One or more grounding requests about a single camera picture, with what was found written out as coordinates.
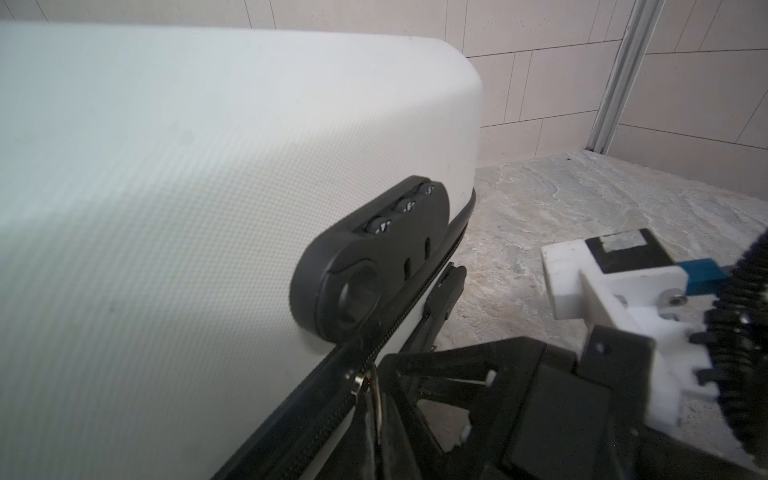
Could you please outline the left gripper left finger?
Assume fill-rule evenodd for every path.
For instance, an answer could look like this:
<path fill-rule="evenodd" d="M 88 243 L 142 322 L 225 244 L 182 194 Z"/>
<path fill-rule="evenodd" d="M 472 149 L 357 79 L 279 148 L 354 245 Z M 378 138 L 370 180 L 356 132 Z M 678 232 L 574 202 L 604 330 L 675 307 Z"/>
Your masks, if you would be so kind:
<path fill-rule="evenodd" d="M 317 479 L 374 480 L 377 478 L 376 409 L 370 391 L 359 394 L 352 421 Z"/>

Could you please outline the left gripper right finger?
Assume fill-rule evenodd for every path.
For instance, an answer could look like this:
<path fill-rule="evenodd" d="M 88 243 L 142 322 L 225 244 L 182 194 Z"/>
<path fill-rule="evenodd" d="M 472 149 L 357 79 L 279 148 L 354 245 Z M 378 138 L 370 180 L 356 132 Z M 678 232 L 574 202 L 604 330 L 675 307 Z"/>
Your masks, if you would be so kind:
<path fill-rule="evenodd" d="M 382 396 L 380 479 L 441 479 L 443 450 L 418 406 Z"/>

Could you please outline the black suitcase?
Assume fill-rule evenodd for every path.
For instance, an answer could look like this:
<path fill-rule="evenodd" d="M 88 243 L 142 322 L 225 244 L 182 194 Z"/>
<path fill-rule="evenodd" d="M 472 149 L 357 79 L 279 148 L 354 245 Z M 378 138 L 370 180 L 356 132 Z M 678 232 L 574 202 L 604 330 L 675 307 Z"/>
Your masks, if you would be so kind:
<path fill-rule="evenodd" d="M 481 109 L 432 38 L 3 23 L 2 477 L 212 477 L 331 351 L 304 249 L 413 175 L 456 216 Z"/>

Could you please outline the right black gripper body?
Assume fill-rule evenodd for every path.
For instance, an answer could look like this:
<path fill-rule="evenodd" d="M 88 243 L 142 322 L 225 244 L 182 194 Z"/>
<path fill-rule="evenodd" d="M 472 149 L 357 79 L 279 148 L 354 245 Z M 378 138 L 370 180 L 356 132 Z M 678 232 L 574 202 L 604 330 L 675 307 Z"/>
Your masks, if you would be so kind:
<path fill-rule="evenodd" d="M 595 327 L 581 354 L 528 337 L 388 355 L 383 395 L 423 479 L 751 479 L 648 427 L 648 337 Z"/>

